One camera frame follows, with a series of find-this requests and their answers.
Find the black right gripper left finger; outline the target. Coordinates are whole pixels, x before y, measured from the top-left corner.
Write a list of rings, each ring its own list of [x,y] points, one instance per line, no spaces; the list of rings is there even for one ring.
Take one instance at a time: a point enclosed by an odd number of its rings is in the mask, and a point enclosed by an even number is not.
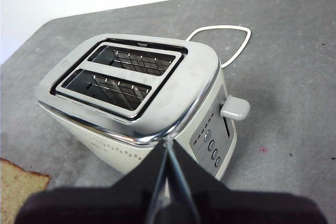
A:
[[[167,223],[157,189],[165,158],[165,141],[161,140],[112,186],[35,193],[24,202],[15,223]]]

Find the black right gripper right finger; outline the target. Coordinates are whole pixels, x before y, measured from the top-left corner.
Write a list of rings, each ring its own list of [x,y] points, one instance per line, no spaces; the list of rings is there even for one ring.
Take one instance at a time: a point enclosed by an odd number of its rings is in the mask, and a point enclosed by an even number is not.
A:
[[[171,223],[327,223],[309,198],[229,189],[176,140],[170,141],[170,158],[182,191],[181,201],[170,205]]]

